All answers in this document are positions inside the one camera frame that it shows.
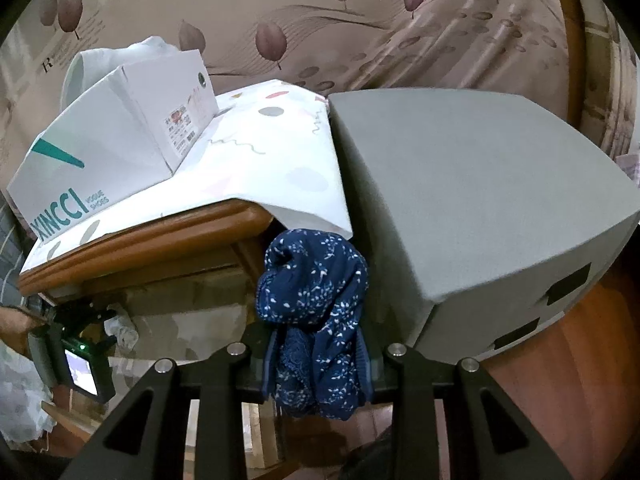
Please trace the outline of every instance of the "wooden furniture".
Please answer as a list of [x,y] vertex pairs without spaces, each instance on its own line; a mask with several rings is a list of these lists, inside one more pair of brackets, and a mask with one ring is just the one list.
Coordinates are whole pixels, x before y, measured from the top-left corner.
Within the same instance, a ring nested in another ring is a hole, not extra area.
[[560,0],[569,57],[569,88],[566,121],[580,129],[586,79],[584,13],[580,0]]
[[607,478],[640,430],[640,290],[623,261],[558,323],[484,362],[575,480]]
[[276,436],[275,402],[270,399],[263,404],[243,404],[242,410],[248,412],[250,422],[251,450],[244,451],[247,468],[267,469],[277,465],[281,458]]
[[63,410],[55,404],[45,402],[44,400],[42,401],[42,409],[60,426],[80,438],[83,442],[87,442],[100,426],[99,422],[88,416]]
[[272,221],[255,203],[226,200],[98,238],[24,272],[18,286],[60,301],[233,266],[255,283]]

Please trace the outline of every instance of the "navy blue cloth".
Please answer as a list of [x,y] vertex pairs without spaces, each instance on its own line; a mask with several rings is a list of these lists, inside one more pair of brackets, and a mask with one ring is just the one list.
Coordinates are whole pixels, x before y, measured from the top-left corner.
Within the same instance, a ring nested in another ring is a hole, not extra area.
[[340,235],[295,229],[271,243],[264,265],[256,311],[286,325],[276,403],[293,416],[347,420],[364,403],[354,355],[368,285],[364,258]]

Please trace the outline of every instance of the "white cardboard box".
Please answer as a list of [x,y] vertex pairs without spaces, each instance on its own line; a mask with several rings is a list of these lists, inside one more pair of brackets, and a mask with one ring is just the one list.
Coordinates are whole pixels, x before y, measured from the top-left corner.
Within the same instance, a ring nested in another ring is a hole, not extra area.
[[218,111],[197,50],[124,64],[32,144],[7,187],[41,240],[174,174]]
[[36,244],[22,272],[105,235],[231,198],[260,204],[288,229],[351,238],[326,100],[278,80],[216,99],[220,112],[174,176]]

